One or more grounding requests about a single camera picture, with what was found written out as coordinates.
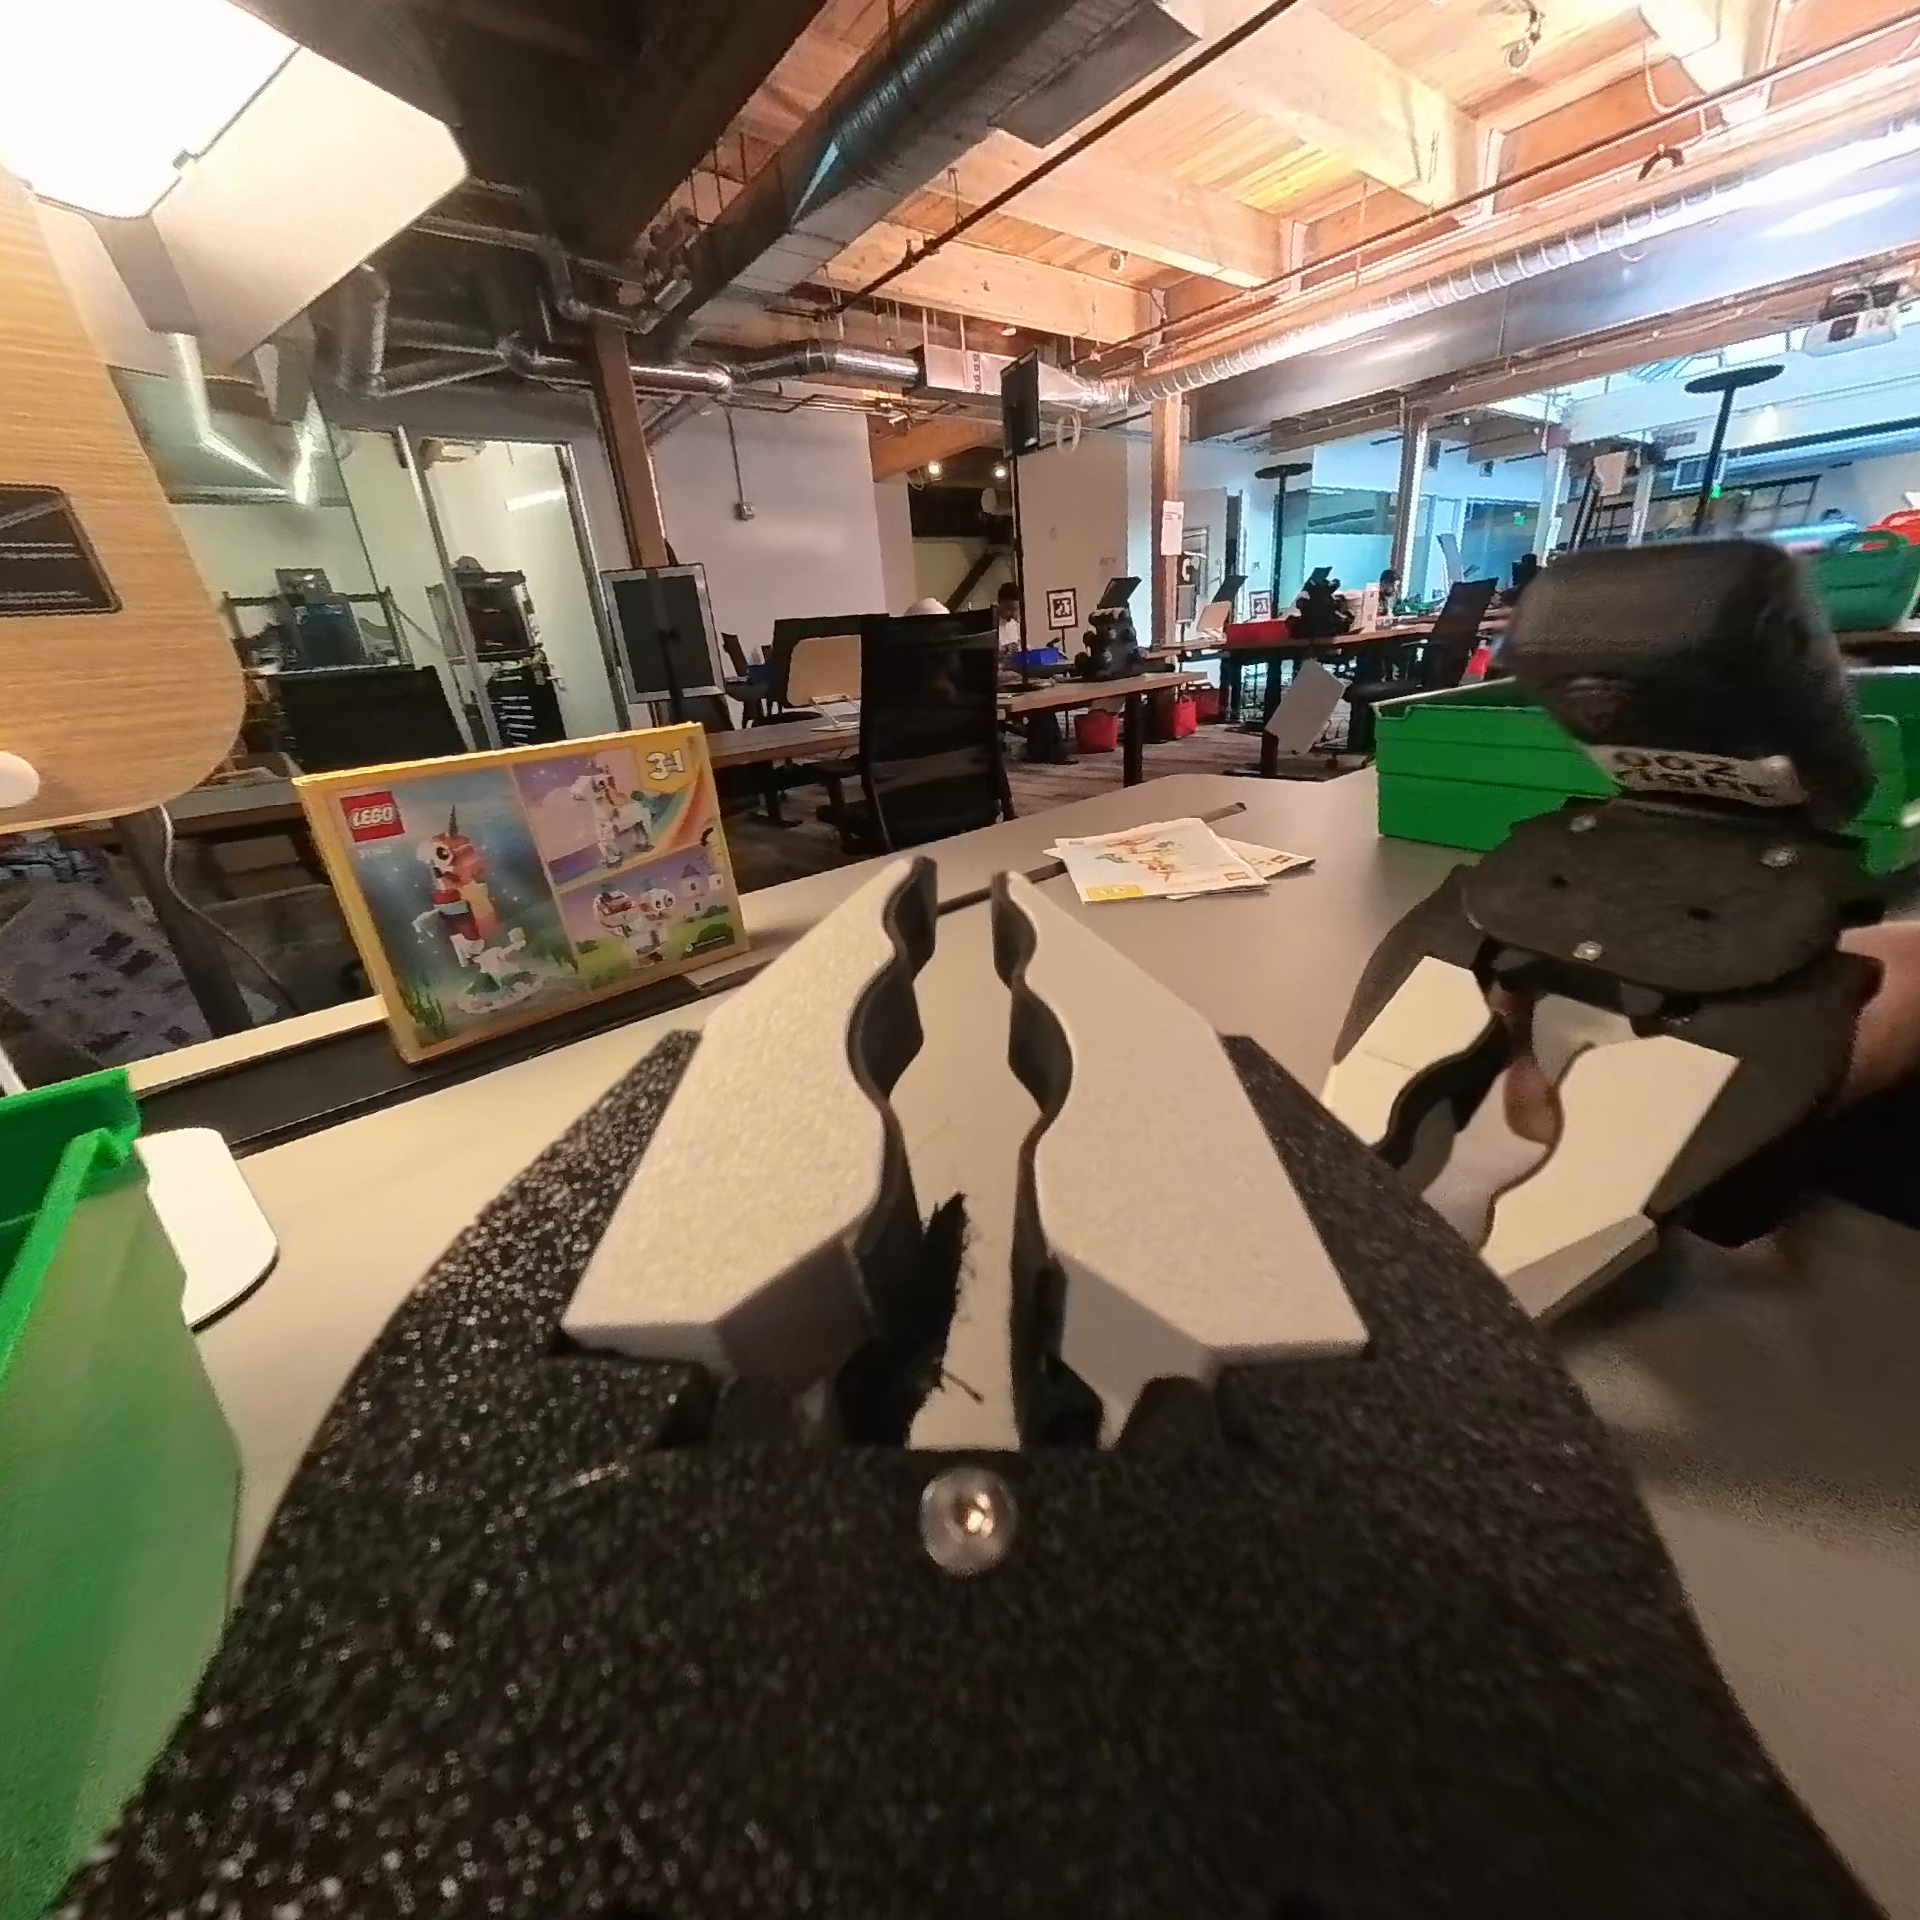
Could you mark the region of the bright studio light panel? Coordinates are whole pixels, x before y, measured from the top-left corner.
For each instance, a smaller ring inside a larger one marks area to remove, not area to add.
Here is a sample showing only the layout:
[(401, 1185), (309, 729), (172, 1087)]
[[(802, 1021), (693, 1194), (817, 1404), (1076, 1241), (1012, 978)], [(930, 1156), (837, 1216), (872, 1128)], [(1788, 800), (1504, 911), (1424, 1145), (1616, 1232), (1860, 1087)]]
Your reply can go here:
[(230, 364), (466, 181), (446, 118), (245, 4), (2, 4), (5, 205), (112, 367)]

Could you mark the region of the black office chair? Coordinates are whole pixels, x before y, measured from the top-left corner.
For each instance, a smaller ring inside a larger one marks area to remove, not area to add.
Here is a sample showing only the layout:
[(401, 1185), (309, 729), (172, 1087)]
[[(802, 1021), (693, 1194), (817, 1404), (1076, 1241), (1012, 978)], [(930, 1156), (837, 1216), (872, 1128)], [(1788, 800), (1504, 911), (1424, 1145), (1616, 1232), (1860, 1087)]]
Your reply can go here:
[(858, 634), (854, 754), (817, 768), (842, 849), (893, 854), (1012, 820), (997, 616), (864, 615)]

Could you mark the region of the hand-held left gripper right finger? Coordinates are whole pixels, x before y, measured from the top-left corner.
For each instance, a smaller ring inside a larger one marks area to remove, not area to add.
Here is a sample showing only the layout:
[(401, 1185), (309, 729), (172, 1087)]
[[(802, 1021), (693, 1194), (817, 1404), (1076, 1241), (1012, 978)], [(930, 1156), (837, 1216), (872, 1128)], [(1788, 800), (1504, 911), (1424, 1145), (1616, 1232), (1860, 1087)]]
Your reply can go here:
[(1118, 1444), (1164, 1381), (1352, 1360), (1370, 1335), (1209, 1018), (1043, 888), (994, 880), (1016, 1177), (1010, 1381), (1024, 1444)]

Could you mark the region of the white paper leaflets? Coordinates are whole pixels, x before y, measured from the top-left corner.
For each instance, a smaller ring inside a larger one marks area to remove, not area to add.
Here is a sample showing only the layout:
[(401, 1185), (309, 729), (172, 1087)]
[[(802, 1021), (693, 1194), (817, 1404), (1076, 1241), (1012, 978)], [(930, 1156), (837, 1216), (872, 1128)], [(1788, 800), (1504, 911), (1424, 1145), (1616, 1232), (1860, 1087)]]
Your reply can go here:
[(1248, 895), (1314, 866), (1310, 854), (1242, 844), (1198, 818), (1060, 836), (1046, 856), (1084, 904)]

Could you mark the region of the person's right hand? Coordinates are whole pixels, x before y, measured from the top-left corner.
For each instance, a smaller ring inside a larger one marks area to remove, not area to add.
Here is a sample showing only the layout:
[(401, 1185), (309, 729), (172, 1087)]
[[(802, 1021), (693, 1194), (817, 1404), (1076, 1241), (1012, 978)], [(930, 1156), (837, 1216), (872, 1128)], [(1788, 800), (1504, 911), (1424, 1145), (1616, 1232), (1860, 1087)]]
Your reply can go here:
[[(1901, 918), (1852, 928), (1841, 946), (1880, 965), (1880, 988), (1856, 1021), (1852, 1060), (1832, 1103), (1836, 1113), (1889, 1092), (1917, 1071), (1917, 922)], [(1501, 1077), (1504, 1124), (1523, 1140), (1549, 1145), (1562, 1128), (1562, 1109), (1533, 1056), (1532, 1002), (1513, 991), (1496, 991), (1493, 1005), (1509, 1034)]]

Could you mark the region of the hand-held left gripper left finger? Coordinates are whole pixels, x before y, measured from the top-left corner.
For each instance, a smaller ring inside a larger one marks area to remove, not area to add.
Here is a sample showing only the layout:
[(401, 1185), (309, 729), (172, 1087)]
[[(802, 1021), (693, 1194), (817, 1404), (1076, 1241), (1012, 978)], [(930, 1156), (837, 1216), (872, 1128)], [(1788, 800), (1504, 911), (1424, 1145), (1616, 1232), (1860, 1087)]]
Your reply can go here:
[(705, 1021), (560, 1328), (683, 1362), (846, 1444), (944, 1373), (964, 1207), (921, 1210), (893, 1092), (921, 1054), (938, 869), (900, 854)]

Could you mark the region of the yellow lego box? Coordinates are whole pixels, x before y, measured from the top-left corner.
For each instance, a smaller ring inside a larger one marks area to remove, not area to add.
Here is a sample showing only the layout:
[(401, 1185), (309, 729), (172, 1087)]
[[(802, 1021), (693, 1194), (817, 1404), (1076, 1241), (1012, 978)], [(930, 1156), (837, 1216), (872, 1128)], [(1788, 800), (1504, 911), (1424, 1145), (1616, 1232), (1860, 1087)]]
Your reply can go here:
[(410, 1065), (750, 949), (697, 724), (302, 775), (296, 793)]

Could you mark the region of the green plastic bin stack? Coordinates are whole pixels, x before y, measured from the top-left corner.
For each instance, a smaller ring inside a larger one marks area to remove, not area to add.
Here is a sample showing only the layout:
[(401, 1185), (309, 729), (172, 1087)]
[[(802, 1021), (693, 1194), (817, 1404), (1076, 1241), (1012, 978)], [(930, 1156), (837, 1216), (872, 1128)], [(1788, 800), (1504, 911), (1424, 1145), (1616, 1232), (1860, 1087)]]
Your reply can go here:
[(2, 1916), (141, 1786), (228, 1614), (241, 1455), (124, 1071), (5, 1097)]

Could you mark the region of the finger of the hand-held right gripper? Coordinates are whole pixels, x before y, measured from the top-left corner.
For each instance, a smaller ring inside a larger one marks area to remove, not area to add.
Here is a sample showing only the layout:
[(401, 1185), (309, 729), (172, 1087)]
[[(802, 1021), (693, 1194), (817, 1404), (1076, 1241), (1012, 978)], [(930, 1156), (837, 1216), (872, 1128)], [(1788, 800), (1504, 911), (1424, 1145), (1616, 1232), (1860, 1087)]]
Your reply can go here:
[(1454, 869), (1362, 965), (1329, 1069), (1329, 1113), (1409, 1189), (1429, 1189), (1507, 1060), (1491, 938)]
[(1533, 1025), (1529, 1056), (1557, 1128), (1496, 1193), (1480, 1256), (1532, 1321), (1549, 1322), (1658, 1241), (1652, 1198), (1740, 1063), (1633, 1025)]

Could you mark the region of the grey framed monitor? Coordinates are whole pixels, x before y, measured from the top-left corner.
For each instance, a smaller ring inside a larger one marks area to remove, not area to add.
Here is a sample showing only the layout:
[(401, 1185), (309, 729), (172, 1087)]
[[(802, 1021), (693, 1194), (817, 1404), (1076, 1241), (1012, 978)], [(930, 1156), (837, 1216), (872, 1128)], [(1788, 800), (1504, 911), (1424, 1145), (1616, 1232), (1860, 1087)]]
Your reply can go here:
[(600, 584), (632, 703), (686, 720), (724, 694), (705, 564), (616, 567), (600, 574)]

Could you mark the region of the wooden book stand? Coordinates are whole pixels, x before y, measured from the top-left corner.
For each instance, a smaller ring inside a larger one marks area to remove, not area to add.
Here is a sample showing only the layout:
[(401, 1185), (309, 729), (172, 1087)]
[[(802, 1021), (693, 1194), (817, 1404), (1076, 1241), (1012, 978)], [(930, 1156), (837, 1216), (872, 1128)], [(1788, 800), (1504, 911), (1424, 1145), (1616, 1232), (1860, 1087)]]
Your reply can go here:
[(115, 822), (228, 751), (242, 681), (25, 184), (2, 191), (5, 831)]

